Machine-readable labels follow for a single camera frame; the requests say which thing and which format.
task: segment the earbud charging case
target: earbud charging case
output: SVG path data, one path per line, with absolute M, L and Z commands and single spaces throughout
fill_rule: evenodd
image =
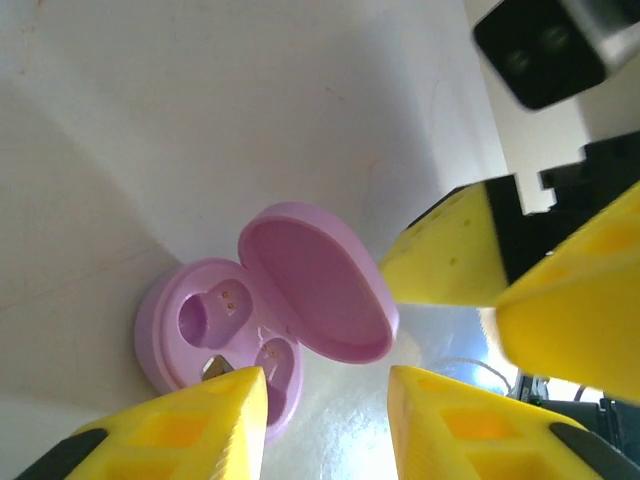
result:
M 245 227 L 238 251 L 240 264 L 202 260 L 151 289 L 136 320 L 136 354 L 161 393 L 201 382 L 219 355 L 234 369 L 263 367 L 273 440 L 300 399 L 300 344 L 370 363 L 391 348 L 398 312 L 357 236 L 315 206 L 267 208 Z

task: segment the yellow 3d-printed part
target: yellow 3d-printed part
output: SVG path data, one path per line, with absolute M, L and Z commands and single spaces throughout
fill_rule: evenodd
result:
M 525 371 L 640 402 L 640 183 L 500 296 L 496 322 Z
M 400 303 L 493 306 L 507 277 L 485 185 L 464 187 L 405 230 L 380 270 Z
M 85 425 L 108 436 L 69 480 L 258 480 L 267 423 L 262 368 L 237 370 Z
M 400 480 L 597 480 L 550 430 L 556 413 L 415 367 L 393 367 L 389 422 Z

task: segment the open case lid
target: open case lid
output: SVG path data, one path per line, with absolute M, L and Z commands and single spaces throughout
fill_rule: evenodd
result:
M 369 363 L 393 345 L 395 302 L 358 237 L 318 207 L 281 203 L 243 230 L 242 264 L 287 331 L 311 350 Z

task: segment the white wall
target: white wall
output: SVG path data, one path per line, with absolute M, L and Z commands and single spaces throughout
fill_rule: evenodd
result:
M 465 0 L 469 24 L 497 3 Z M 521 107 L 488 63 L 481 63 L 507 166 L 518 175 L 528 210 L 552 201 L 549 192 L 540 190 L 539 170 L 580 160 L 581 147 L 591 139 L 640 129 L 640 57 L 603 85 L 535 113 Z

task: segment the pink earbud case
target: pink earbud case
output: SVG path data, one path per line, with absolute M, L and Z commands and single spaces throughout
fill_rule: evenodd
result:
M 267 208 L 238 251 L 240 264 L 210 258 L 162 278 L 140 306 L 135 349 L 161 393 L 200 383 L 217 356 L 235 369 L 263 367 L 273 440 L 300 399 L 300 343 L 340 362 L 373 362 L 390 350 L 398 312 L 357 236 L 315 206 Z

